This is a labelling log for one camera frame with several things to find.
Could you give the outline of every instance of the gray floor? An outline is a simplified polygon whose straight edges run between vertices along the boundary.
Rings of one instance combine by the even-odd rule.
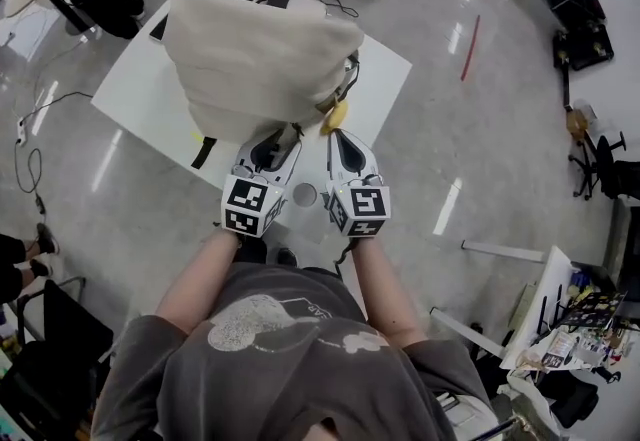
[[[148,11],[162,1],[148,0]],[[462,239],[538,250],[557,244],[573,259],[599,263],[609,228],[607,200],[571,196],[576,173],[548,37],[511,0],[342,1],[358,9],[370,36],[413,63],[374,148],[394,207],[384,246],[425,323],[438,306],[500,336],[518,292],[540,269],[465,253]],[[23,115],[56,82],[55,97],[93,93],[126,44],[108,35],[78,43],[61,20],[43,23],[54,14],[34,12],[17,26],[0,21],[0,42],[8,27],[16,33],[0,48],[0,231],[23,238],[38,216],[15,182],[14,102]],[[461,82],[478,15],[478,43]],[[116,330],[153,309],[211,231],[220,196],[126,132],[114,144],[118,128],[86,99],[70,98],[47,110],[37,137],[19,151],[24,168],[29,148],[42,149],[39,190],[63,248],[53,258],[56,273],[86,275],[87,307]],[[455,208],[434,235],[454,182]],[[338,248],[297,249],[303,264],[329,264]],[[357,295],[351,269],[346,281]]]

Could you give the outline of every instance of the shoe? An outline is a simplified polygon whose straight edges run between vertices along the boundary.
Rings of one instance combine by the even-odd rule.
[[[58,246],[55,238],[53,238],[51,230],[47,225],[39,222],[36,225],[36,229],[38,230],[38,246],[40,247],[40,252],[58,254],[60,252],[60,247]]]
[[[51,267],[40,263],[38,260],[31,260],[29,262],[33,275],[36,277],[51,277]]]
[[[298,258],[296,258],[296,255],[293,254],[288,247],[281,247],[278,249],[276,263],[278,265],[286,265],[287,267],[298,267]]]

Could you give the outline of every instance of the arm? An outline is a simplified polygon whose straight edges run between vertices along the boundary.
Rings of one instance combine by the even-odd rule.
[[[389,342],[404,348],[427,339],[411,297],[375,238],[363,238],[353,249],[358,282],[369,324]]]
[[[169,288],[156,315],[191,333],[211,313],[237,249],[233,232],[215,232]]]

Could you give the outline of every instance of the banana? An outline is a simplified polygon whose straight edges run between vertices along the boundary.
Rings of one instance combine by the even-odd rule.
[[[333,109],[325,118],[320,133],[322,135],[329,135],[333,130],[338,128],[344,121],[344,118],[347,117],[347,110],[349,110],[349,105],[347,104],[346,98],[340,103],[335,100]]]

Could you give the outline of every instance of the plush bag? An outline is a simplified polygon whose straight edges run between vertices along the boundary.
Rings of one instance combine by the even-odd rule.
[[[202,134],[243,143],[326,106],[363,39],[316,0],[171,0],[163,43]]]

